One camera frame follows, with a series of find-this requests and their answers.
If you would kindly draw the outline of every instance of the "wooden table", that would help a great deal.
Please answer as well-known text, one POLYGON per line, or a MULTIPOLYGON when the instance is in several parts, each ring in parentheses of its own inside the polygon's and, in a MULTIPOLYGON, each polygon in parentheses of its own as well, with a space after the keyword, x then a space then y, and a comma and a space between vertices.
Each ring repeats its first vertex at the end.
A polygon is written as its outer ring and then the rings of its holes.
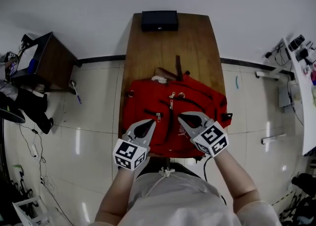
POLYGON ((121 137, 124 93, 135 79, 149 78, 157 67, 177 74, 176 55, 182 71, 225 95, 223 71, 215 35, 207 15, 178 13, 176 32, 142 32, 142 14, 133 16, 129 34, 120 98, 119 137, 121 137))
POLYGON ((35 39, 28 48, 34 45, 38 45, 33 57, 38 63, 37 67, 32 73, 28 68, 17 71, 11 77, 11 81, 17 86, 26 85, 40 93, 68 91, 75 94, 74 89, 69 86, 69 80, 73 66, 81 67, 81 62, 53 32, 35 39), (38 87, 39 84, 44 85, 44 88, 38 87))

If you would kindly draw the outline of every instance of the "tiled floor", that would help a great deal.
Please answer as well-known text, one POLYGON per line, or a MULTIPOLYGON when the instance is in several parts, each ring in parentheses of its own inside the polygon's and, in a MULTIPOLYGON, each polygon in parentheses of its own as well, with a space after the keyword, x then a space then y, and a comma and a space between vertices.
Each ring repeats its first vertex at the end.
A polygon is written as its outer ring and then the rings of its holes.
MULTIPOLYGON (((85 64, 75 68, 73 79, 82 104, 68 93, 49 94, 47 115, 55 126, 48 135, 41 134, 43 157, 42 175, 47 171, 46 185, 55 195, 64 212, 77 226, 94 220, 99 204, 112 183, 117 168, 112 162, 112 149, 118 138, 120 89, 123 61, 85 64)), ((289 179, 306 168, 307 159, 300 155, 302 141, 260 143, 267 136, 282 132, 302 132, 293 113, 283 114, 277 107, 277 87, 286 83, 256 78, 254 69, 223 64, 228 112, 233 113, 228 127, 229 151, 256 183, 261 197, 273 204, 290 193, 289 179)), ((35 127, 27 119, 25 126, 35 127)), ((40 184, 39 162, 30 156, 19 127, 4 124, 7 162, 12 179, 18 180, 13 164, 21 164, 25 182, 39 194, 48 206, 56 203, 40 184)), ((40 139, 29 129, 22 128, 31 146, 40 151, 40 139)), ((180 159, 186 167, 203 178, 205 159, 195 164, 191 159, 180 159)), ((206 167, 208 181, 219 188, 228 205, 232 199, 213 160, 206 167)), ((274 205, 276 211, 285 206, 274 205)), ((68 225, 62 216, 55 224, 68 225)))

